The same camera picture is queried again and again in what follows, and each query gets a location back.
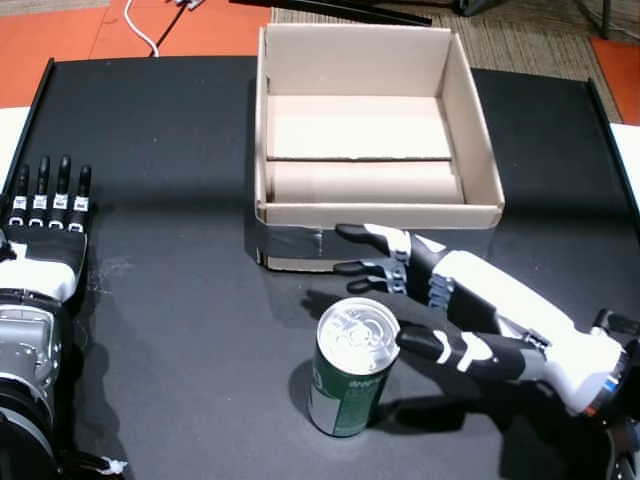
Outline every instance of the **black fingertip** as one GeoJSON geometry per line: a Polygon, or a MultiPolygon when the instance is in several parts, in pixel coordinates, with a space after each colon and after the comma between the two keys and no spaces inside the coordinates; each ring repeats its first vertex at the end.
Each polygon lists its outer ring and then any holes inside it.
{"type": "Polygon", "coordinates": [[[437,360],[444,347],[433,331],[420,326],[405,326],[396,335],[396,344],[403,350],[429,360],[437,360]]]}
{"type": "Polygon", "coordinates": [[[335,226],[335,231],[342,238],[357,243],[366,243],[369,240],[370,233],[362,225],[353,225],[349,223],[339,223],[335,226]]]}
{"type": "Polygon", "coordinates": [[[18,173],[18,187],[16,188],[16,195],[26,197],[29,193],[29,165],[22,165],[20,172],[18,173]]]}
{"type": "Polygon", "coordinates": [[[56,193],[64,195],[69,192],[69,177],[71,176],[71,157],[63,155],[58,169],[58,188],[56,193]]]}
{"type": "Polygon", "coordinates": [[[91,190],[91,166],[83,165],[80,170],[80,180],[78,182],[78,196],[88,197],[91,190]]]}
{"type": "Polygon", "coordinates": [[[43,156],[40,160],[40,168],[38,169],[38,187],[36,190],[38,195],[44,195],[47,193],[50,165],[51,159],[47,155],[43,156]]]}
{"type": "Polygon", "coordinates": [[[350,277],[352,275],[361,275],[365,272],[366,268],[360,262],[345,262],[337,263],[333,266],[333,272],[338,275],[344,275],[350,277]]]}
{"type": "Polygon", "coordinates": [[[372,290],[372,288],[373,285],[371,285],[371,282],[368,280],[357,280],[347,284],[347,291],[355,294],[366,293],[372,290]]]}

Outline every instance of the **green can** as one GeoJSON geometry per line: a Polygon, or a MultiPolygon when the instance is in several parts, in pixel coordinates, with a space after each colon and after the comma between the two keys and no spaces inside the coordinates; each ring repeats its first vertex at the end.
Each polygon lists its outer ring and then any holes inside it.
{"type": "Polygon", "coordinates": [[[318,322],[307,409],[311,421],[335,437],[362,432],[400,352],[396,317],[380,302],[346,298],[318,322]]]}

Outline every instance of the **black bar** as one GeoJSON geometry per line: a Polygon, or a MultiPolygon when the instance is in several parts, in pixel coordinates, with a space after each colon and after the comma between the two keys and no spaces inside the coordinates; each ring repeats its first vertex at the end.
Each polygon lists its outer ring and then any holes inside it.
{"type": "Polygon", "coordinates": [[[609,23],[611,22],[611,0],[603,0],[602,2],[602,30],[600,34],[602,38],[609,38],[609,23]]]}
{"type": "Polygon", "coordinates": [[[636,207],[633,189],[631,188],[631,182],[629,181],[629,177],[627,176],[627,170],[624,166],[624,162],[622,161],[620,150],[618,150],[618,144],[616,143],[616,139],[613,136],[613,132],[611,131],[611,126],[609,125],[609,117],[607,117],[607,112],[604,109],[602,99],[598,94],[598,89],[592,78],[589,78],[589,81],[587,82],[587,91],[589,92],[589,96],[591,97],[593,106],[595,107],[595,113],[598,116],[598,120],[600,122],[600,126],[602,127],[602,132],[604,133],[607,146],[609,147],[609,150],[613,155],[614,167],[616,169],[618,177],[620,178],[621,188],[624,192],[624,196],[627,200],[627,205],[630,209],[630,215],[633,219],[633,225],[636,231],[636,238],[640,243],[640,211],[638,210],[638,207],[636,207]]]}
{"type": "Polygon", "coordinates": [[[40,83],[38,84],[38,89],[36,90],[36,94],[33,97],[33,101],[31,102],[31,109],[29,110],[29,114],[27,115],[27,119],[24,122],[24,127],[22,128],[22,134],[20,134],[20,139],[18,140],[18,145],[16,145],[16,150],[13,154],[13,159],[11,160],[11,165],[9,167],[9,171],[7,172],[7,179],[4,184],[4,189],[0,192],[0,214],[3,213],[7,207],[7,200],[11,199],[11,192],[13,191],[14,184],[17,181],[16,169],[18,168],[18,161],[22,156],[22,150],[24,149],[24,144],[27,141],[27,137],[29,136],[29,130],[31,129],[31,123],[38,112],[38,107],[40,105],[40,100],[42,95],[44,94],[45,88],[47,86],[47,82],[49,81],[49,77],[51,76],[51,70],[53,69],[54,59],[49,58],[46,67],[44,68],[44,72],[42,74],[42,78],[40,79],[40,83]]]}
{"type": "Polygon", "coordinates": [[[386,8],[376,8],[341,0],[230,0],[230,2],[319,13],[362,23],[412,25],[418,27],[430,27],[432,24],[432,20],[427,17],[418,17],[407,13],[394,12],[386,8]]]}

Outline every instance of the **chair leg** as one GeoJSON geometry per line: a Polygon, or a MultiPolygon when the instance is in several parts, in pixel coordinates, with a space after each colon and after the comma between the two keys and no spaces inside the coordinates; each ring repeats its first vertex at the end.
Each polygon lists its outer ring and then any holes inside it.
{"type": "Polygon", "coordinates": [[[491,0],[472,1],[471,4],[462,11],[462,15],[465,17],[472,17],[473,15],[478,13],[481,9],[486,7],[489,3],[491,3],[491,0]]]}
{"type": "Polygon", "coordinates": [[[600,35],[604,39],[609,38],[609,22],[611,21],[611,0],[603,0],[602,2],[602,28],[600,35]]]}

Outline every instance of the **white robotic hand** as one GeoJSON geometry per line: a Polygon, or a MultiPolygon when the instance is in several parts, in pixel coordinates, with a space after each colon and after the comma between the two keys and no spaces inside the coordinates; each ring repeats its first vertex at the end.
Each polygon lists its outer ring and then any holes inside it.
{"type": "Polygon", "coordinates": [[[388,256],[336,265],[336,273],[365,275],[347,285],[350,292],[401,293],[445,310],[454,295],[468,295],[493,311],[497,334],[456,338],[405,327],[397,338],[402,348],[473,376],[546,381],[573,413],[594,415],[616,395],[629,367],[622,345],[601,328],[576,330],[560,309],[485,260],[379,225],[337,225],[336,232],[388,256]]]}
{"type": "MultiPolygon", "coordinates": [[[[49,168],[44,157],[30,195],[29,168],[21,167],[11,212],[0,228],[2,478],[67,479],[66,465],[78,463],[78,455],[61,457],[56,447],[53,396],[70,329],[64,304],[76,292],[87,252],[91,167],[81,168],[71,202],[71,159],[63,157],[51,203],[49,168]]],[[[96,469],[107,465],[94,463],[96,469]]]]}
{"type": "Polygon", "coordinates": [[[31,205],[29,167],[19,171],[13,209],[0,237],[0,291],[25,290],[64,303],[76,291],[87,250],[91,167],[82,167],[69,209],[71,159],[63,157],[49,209],[49,163],[49,157],[43,157],[31,205]]]}

